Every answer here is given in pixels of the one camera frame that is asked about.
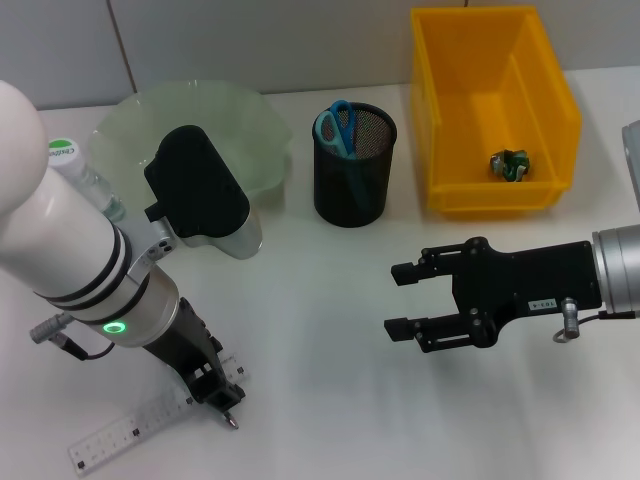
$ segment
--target green bowl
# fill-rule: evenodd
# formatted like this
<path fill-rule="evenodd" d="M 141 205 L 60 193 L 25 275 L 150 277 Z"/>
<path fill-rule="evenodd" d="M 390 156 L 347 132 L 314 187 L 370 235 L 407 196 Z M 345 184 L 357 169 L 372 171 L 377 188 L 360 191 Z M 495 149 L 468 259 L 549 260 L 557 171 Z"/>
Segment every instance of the green bowl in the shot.
<path fill-rule="evenodd" d="M 206 132 L 249 199 L 284 178 L 292 134 L 265 97 L 223 81 L 163 83 L 115 106 L 89 138 L 89 163 L 128 212 L 156 202 L 143 170 L 182 125 Z"/>

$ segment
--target robotic arm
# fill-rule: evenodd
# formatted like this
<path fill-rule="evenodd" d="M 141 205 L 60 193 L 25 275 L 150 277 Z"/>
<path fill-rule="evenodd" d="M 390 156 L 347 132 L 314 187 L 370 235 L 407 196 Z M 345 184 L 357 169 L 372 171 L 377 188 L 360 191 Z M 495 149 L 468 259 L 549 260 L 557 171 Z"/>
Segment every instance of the robotic arm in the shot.
<path fill-rule="evenodd" d="M 182 127 L 165 138 L 145 170 L 158 203 L 113 225 L 47 168 L 47 137 L 29 100 L 0 82 L 0 105 L 0 268 L 64 312 L 32 330 L 34 341 L 90 359 L 61 333 L 77 320 L 116 345 L 143 347 L 237 427 L 228 411 L 245 393 L 225 376 L 222 344 L 156 265 L 176 248 L 174 232 L 236 258 L 261 246 L 257 218 L 204 132 Z M 176 145 L 188 146 L 178 162 Z"/>
<path fill-rule="evenodd" d="M 640 122 L 623 130 L 636 199 L 640 185 Z M 459 313 L 437 318 L 396 318 L 384 323 L 394 342 L 415 339 L 423 352 L 496 344 L 502 328 L 522 317 L 561 312 L 564 342 L 580 335 L 580 310 L 606 310 L 599 319 L 636 318 L 640 311 L 640 225 L 595 232 L 578 242 L 500 253 L 486 238 L 425 248 L 417 265 L 395 265 L 397 285 L 452 276 Z"/>

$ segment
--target plastic bottle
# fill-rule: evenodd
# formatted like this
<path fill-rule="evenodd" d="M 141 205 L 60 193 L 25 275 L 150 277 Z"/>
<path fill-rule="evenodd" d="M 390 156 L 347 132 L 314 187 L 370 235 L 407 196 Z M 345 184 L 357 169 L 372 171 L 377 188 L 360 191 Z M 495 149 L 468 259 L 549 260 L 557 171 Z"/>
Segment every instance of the plastic bottle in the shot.
<path fill-rule="evenodd" d="M 87 165 L 78 144 L 69 138 L 49 142 L 49 166 L 67 179 L 73 187 L 112 222 L 122 220 L 126 210 L 111 185 Z"/>

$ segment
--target white wall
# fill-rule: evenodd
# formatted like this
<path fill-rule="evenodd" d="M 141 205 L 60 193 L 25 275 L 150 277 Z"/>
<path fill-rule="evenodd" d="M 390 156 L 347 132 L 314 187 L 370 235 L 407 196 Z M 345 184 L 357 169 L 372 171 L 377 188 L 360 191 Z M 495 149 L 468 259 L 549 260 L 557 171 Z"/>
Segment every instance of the white wall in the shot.
<path fill-rule="evenodd" d="M 132 93 L 104 0 L 0 0 L 0 79 L 38 108 Z"/>
<path fill-rule="evenodd" d="M 0 0 L 0 79 L 39 108 L 132 93 L 107 0 Z M 112 0 L 139 89 L 222 78 L 263 92 L 406 82 L 412 6 L 464 0 Z M 534 4 L 565 69 L 640 65 L 640 0 Z"/>

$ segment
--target bottle cap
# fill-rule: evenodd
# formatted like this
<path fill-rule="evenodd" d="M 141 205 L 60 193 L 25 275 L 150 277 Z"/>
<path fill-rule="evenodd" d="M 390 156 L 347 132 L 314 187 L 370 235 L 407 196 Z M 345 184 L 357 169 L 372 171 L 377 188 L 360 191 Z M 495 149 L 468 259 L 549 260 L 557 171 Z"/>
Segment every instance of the bottle cap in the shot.
<path fill-rule="evenodd" d="M 76 142 L 70 138 L 56 138 L 49 142 L 49 166 L 63 177 L 73 178 L 82 173 L 86 161 Z"/>

